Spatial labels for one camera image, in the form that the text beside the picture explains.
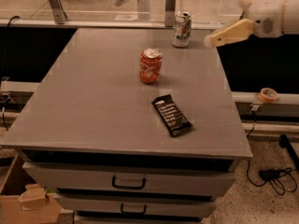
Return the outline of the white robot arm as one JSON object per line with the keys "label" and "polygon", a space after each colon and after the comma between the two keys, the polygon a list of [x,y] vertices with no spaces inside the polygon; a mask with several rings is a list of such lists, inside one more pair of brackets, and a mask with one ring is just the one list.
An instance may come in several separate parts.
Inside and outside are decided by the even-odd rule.
{"label": "white robot arm", "polygon": [[299,34],[299,0],[238,0],[243,16],[204,38],[208,48],[247,40]]}

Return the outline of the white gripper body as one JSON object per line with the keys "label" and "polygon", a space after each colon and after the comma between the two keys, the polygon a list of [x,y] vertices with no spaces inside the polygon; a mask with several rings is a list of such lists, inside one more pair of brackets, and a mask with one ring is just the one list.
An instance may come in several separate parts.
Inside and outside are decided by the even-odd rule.
{"label": "white gripper body", "polygon": [[285,1],[253,0],[246,9],[246,18],[254,22],[254,34],[256,36],[282,36],[282,18]]}

